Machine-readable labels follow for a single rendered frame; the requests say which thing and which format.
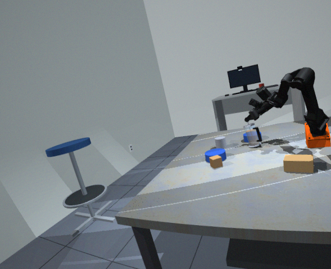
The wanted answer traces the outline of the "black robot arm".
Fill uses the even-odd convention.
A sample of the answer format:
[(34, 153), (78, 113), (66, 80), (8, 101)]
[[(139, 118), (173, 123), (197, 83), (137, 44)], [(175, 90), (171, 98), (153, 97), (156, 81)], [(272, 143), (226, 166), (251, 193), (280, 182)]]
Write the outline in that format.
[[(265, 86), (260, 87), (256, 93), (264, 101), (266, 106), (282, 108), (288, 100), (289, 87), (301, 90), (306, 105), (305, 121), (310, 127), (310, 133), (313, 137), (326, 135), (326, 123), (329, 117), (325, 115), (316, 99), (314, 91), (315, 72), (311, 68), (298, 69), (292, 73), (287, 73), (283, 79), (279, 91), (270, 93)], [(275, 97), (275, 95), (277, 95)]]

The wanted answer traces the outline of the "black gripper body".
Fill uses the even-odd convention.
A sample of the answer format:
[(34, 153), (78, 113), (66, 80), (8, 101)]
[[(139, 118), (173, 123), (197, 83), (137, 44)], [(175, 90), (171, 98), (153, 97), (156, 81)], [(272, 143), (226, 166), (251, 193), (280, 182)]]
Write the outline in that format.
[(256, 121), (259, 118), (260, 115), (264, 114), (267, 111), (269, 111), (269, 108), (266, 106), (266, 104), (264, 102), (262, 102), (260, 107), (257, 110), (256, 109), (251, 109), (249, 111), (249, 114), (254, 119), (254, 121)]

